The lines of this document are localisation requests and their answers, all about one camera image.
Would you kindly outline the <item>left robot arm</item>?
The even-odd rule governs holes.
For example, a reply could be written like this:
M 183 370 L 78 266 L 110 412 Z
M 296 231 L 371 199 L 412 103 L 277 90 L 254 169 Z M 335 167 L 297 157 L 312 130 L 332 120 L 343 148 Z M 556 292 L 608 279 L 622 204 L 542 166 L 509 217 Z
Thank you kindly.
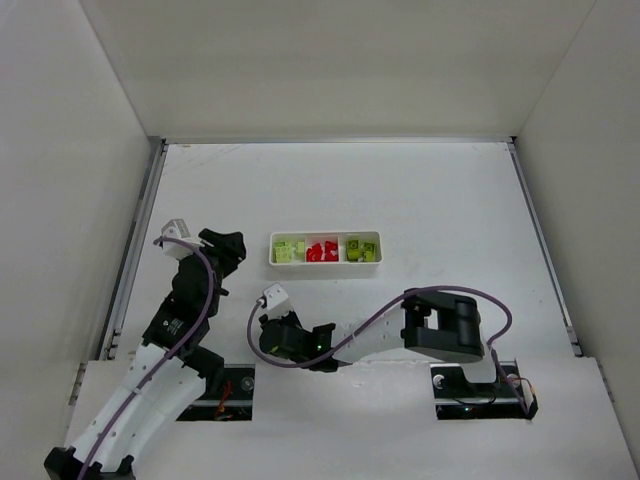
M 204 229 L 186 237 L 167 227 L 155 243 L 178 262 L 171 289 L 100 412 L 69 446 L 47 455 L 52 479 L 135 478 L 156 436 L 224 379 L 224 359 L 200 343 L 228 293 L 223 280 L 246 258 L 242 233 Z

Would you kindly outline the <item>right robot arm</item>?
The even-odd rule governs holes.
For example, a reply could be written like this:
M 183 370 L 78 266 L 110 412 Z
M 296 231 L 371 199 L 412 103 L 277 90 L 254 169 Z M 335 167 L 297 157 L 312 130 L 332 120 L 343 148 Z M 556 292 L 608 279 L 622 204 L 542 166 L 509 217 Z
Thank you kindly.
M 405 291 L 373 321 L 359 326 L 328 323 L 310 330 L 303 328 L 281 288 L 264 294 L 261 301 L 258 351 L 269 360 L 284 360 L 286 368 L 333 373 L 400 348 L 458 364 L 477 363 L 485 356 L 477 302 L 467 296 Z

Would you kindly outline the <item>red lego slope piece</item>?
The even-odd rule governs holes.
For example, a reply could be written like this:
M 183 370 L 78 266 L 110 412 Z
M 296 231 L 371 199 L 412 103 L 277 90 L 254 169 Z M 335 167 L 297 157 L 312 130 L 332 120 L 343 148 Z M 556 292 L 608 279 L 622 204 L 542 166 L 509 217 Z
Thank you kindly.
M 325 262 L 339 261 L 339 248 L 338 248 L 337 242 L 332 242 L 332 241 L 325 242 L 324 261 Z

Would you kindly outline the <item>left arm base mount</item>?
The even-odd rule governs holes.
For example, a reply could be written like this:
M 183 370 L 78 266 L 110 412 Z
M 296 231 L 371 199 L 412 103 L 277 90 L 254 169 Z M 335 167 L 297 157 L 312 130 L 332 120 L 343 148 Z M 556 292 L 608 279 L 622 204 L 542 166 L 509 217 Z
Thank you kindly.
M 255 365 L 227 363 L 203 349 L 195 363 L 206 380 L 204 393 L 177 418 L 178 422 L 244 422 L 253 417 Z

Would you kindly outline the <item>dark green duplo brick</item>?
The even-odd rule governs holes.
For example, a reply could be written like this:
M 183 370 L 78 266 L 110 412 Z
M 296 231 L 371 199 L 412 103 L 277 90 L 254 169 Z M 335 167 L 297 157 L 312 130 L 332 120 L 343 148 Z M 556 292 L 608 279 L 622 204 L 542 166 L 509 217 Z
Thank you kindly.
M 348 238 L 346 240 L 346 259 L 349 262 L 359 262 L 362 257 L 360 240 L 357 238 Z

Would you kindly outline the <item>light green duplo brick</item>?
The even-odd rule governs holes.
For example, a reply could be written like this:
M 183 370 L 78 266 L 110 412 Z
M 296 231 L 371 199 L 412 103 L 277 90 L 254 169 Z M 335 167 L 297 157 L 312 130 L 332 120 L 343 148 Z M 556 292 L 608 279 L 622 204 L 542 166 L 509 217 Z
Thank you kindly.
M 276 264 L 291 263 L 293 259 L 293 246 L 289 241 L 275 241 L 273 243 L 273 261 Z

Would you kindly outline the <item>pale green duplo brick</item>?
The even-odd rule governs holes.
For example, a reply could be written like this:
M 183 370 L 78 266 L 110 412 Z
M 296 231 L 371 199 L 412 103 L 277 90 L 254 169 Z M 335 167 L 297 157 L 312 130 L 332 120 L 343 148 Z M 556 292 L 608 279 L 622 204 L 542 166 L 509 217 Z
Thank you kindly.
M 295 244 L 294 255 L 297 261 L 304 262 L 306 260 L 306 244 L 304 241 L 298 241 Z

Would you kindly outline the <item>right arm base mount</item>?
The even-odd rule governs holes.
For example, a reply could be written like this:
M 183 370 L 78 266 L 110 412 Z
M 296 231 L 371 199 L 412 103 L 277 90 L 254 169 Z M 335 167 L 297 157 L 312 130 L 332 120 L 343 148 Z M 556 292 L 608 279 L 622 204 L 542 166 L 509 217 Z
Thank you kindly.
M 431 366 L 435 413 L 438 420 L 533 420 L 539 411 L 531 382 L 520 375 L 515 361 L 502 362 L 507 381 L 497 375 L 494 383 L 470 383 L 461 366 Z

